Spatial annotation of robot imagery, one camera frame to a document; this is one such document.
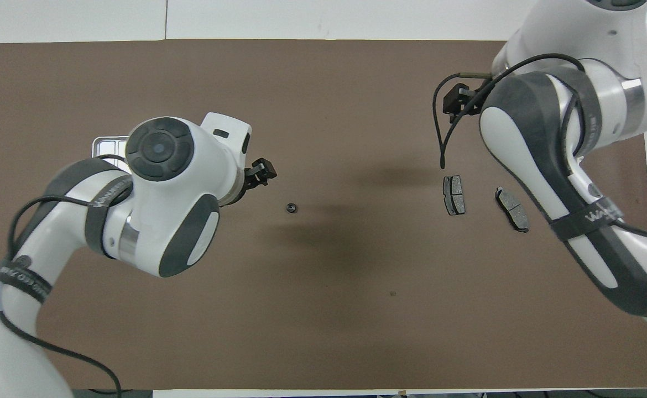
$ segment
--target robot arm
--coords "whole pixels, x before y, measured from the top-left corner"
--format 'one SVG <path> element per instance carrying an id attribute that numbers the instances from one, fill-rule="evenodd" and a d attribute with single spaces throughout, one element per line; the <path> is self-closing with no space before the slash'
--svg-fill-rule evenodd
<path id="1" fill-rule="evenodd" d="M 493 72 L 562 53 L 586 73 L 557 61 L 524 66 L 488 95 L 480 128 L 592 282 L 647 320 L 647 232 L 625 224 L 579 166 L 592 150 L 647 131 L 646 20 L 646 1 L 539 2 Z"/>
<path id="2" fill-rule="evenodd" d="M 72 396 L 44 351 L 1 317 L 35 336 L 40 305 L 83 246 L 159 277 L 191 267 L 212 240 L 219 207 L 276 177 L 264 159 L 245 168 L 250 133 L 217 113 L 200 126 L 156 118 L 129 136 L 132 175 L 93 158 L 53 178 L 46 195 L 73 202 L 43 203 L 0 261 L 0 396 Z"/>

